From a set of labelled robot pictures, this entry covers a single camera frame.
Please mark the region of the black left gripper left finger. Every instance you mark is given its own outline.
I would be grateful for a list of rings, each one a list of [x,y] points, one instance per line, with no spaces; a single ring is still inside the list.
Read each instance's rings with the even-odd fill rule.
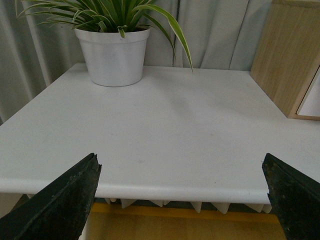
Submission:
[[[2,240],[77,240],[91,211],[102,166],[90,153],[0,219]]]

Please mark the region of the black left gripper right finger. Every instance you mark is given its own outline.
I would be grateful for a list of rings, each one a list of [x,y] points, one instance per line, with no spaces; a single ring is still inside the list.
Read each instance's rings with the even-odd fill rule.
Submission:
[[[320,238],[320,183],[267,153],[262,163],[267,194],[288,240]]]

